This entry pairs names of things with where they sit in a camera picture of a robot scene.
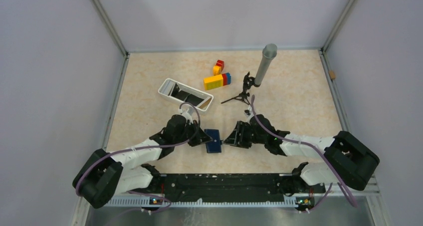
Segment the blue leather card holder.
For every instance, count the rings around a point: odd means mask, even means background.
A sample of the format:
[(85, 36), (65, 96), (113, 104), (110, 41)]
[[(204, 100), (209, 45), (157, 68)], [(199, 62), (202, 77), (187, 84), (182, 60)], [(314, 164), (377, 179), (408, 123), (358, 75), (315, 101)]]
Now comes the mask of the blue leather card holder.
[(217, 129), (205, 129), (205, 133), (211, 137), (211, 141), (206, 143), (206, 151), (208, 154), (216, 154), (222, 152), (222, 141), (220, 132)]

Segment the white rectangular tray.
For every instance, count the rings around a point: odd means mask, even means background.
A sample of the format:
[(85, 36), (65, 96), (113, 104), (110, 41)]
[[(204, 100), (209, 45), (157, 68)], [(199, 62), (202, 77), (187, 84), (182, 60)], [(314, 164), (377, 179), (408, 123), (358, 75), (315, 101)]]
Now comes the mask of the white rectangular tray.
[(164, 80), (158, 89), (158, 94), (177, 105), (184, 102), (191, 103), (200, 114), (206, 114), (214, 100), (213, 95), (170, 78)]

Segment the black mini tripod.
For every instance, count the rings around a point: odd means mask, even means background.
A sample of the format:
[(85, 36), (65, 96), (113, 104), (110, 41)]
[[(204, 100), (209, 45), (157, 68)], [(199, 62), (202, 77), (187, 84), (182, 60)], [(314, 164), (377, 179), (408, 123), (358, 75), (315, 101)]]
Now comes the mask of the black mini tripod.
[(252, 77), (252, 76), (250, 76), (250, 72), (248, 72), (245, 76), (244, 76), (244, 78), (243, 78), (243, 85), (242, 85), (242, 92), (241, 93), (239, 93), (237, 96), (235, 96), (235, 97), (232, 97), (232, 98), (230, 98), (230, 99), (228, 99), (228, 100), (225, 100), (225, 101), (222, 101), (221, 102), (221, 104), (225, 104), (225, 103), (227, 103), (227, 102), (229, 102), (229, 101), (232, 101), (232, 100), (236, 100), (236, 101), (240, 101), (240, 102), (243, 102), (243, 103), (245, 103), (246, 105), (250, 105), (250, 101), (249, 101), (249, 96), (250, 96), (250, 93), (249, 93), (249, 90), (251, 89), (251, 87), (253, 86), (253, 84), (254, 84), (254, 80), (255, 80), (255, 78), (254, 77)]

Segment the grey microphone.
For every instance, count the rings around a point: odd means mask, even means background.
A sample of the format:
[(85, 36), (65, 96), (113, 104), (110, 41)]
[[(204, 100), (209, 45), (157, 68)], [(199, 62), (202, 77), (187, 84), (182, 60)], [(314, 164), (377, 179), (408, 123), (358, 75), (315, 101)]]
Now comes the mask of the grey microphone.
[(259, 87), (262, 84), (271, 62), (277, 56), (277, 50), (274, 43), (267, 44), (262, 50), (262, 59), (254, 79), (254, 86)]

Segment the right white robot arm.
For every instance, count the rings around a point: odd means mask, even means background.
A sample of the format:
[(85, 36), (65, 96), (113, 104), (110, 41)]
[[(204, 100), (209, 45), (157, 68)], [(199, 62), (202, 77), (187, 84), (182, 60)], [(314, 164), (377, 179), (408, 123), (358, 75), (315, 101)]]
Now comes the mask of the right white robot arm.
[(299, 192), (320, 183), (363, 191), (380, 163), (380, 158), (348, 131), (332, 137), (298, 135), (275, 129), (262, 114), (246, 110), (246, 115), (247, 121), (237, 121), (224, 144), (245, 149), (261, 144), (274, 155), (320, 159), (293, 170), (297, 175), (292, 184)]

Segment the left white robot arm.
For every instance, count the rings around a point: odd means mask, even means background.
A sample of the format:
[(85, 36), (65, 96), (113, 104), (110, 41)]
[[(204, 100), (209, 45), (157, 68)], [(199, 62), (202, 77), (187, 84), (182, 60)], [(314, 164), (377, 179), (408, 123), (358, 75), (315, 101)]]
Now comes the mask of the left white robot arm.
[(194, 105), (182, 103), (178, 111), (162, 130), (142, 143), (113, 152), (94, 151), (72, 182), (76, 194), (98, 209), (115, 195), (134, 189), (157, 191), (160, 179), (149, 162), (166, 157), (177, 146), (197, 146), (211, 141), (204, 139), (206, 134)]

